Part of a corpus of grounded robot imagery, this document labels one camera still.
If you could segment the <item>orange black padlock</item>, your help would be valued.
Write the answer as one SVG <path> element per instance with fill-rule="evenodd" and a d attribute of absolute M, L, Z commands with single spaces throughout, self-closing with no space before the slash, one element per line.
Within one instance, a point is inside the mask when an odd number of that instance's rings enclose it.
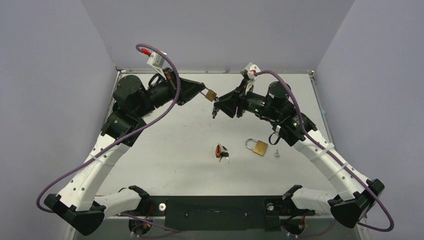
<path fill-rule="evenodd" d="M 215 156 L 217 158 L 221 157 L 221 153 L 222 153 L 222 148 L 220 144 L 217 144 L 216 148 L 215 148 Z"/>

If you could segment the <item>silver key with ring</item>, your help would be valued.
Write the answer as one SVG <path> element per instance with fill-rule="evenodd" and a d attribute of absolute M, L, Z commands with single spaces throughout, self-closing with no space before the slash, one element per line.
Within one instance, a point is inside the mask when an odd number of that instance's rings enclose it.
<path fill-rule="evenodd" d="M 276 151 L 275 151 L 275 153 L 274 153 L 274 157 L 275 157 L 276 159 L 279 159 L 279 158 L 280 158 L 280 154 L 279 154 L 279 151 L 278 151 L 278 150 L 276 150 Z"/>

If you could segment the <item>black-headed keys bunch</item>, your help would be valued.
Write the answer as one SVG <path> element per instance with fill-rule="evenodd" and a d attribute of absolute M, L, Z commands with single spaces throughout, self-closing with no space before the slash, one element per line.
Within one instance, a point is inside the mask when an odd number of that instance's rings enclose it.
<path fill-rule="evenodd" d="M 221 145 L 221 149 L 222 149 L 222 152 L 221 152 L 221 156 L 218 158 L 219 159 L 218 162 L 220 163 L 222 159 L 226 159 L 226 161 L 230 163 L 228 149 L 223 145 Z"/>

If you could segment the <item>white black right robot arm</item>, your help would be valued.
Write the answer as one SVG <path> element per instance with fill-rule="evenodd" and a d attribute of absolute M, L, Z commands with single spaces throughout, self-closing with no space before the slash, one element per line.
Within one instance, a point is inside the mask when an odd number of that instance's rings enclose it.
<path fill-rule="evenodd" d="M 245 112 L 269 122 L 279 140 L 303 154 L 331 183 L 333 191 L 308 189 L 294 185 L 282 196 L 282 207 L 289 213 L 331 214 L 347 228 L 354 228 L 375 204 L 385 186 L 357 172 L 325 139 L 316 125 L 305 115 L 298 115 L 283 85 L 272 82 L 265 96 L 247 89 L 242 83 L 217 98 L 212 115 L 222 111 L 230 118 Z"/>

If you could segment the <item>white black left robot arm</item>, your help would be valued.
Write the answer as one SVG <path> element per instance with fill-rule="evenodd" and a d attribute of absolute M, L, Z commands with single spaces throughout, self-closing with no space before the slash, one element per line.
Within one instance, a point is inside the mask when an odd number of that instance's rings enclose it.
<path fill-rule="evenodd" d="M 146 129 L 146 115 L 170 101 L 182 106 L 206 89 L 202 82 L 177 78 L 170 68 L 156 77 L 158 82 L 149 86 L 144 86 L 136 75 L 118 81 L 112 112 L 83 167 L 59 193 L 49 194 L 44 200 L 53 213 L 84 236 L 92 234 L 111 216 L 127 211 L 143 215 L 149 210 L 149 194 L 138 186 L 104 196 L 97 196 L 97 192 L 141 130 Z"/>

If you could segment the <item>small brass long-shackle padlock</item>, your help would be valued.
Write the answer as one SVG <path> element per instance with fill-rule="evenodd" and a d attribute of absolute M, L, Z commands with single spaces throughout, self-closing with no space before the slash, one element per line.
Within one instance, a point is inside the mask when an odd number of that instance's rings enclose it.
<path fill-rule="evenodd" d="M 205 87 L 201 92 L 201 95 L 204 96 L 205 99 L 207 99 L 210 102 L 216 102 L 219 100 L 218 95 L 215 91 Z"/>

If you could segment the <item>large brass padlock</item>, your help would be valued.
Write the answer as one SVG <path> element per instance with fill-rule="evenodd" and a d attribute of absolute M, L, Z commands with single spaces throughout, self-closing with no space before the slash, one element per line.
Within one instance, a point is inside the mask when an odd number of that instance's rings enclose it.
<path fill-rule="evenodd" d="M 268 144 L 261 140 L 256 140 L 253 138 L 248 138 L 245 141 L 245 146 L 247 149 L 251 150 L 253 153 L 263 157 L 267 151 Z"/>

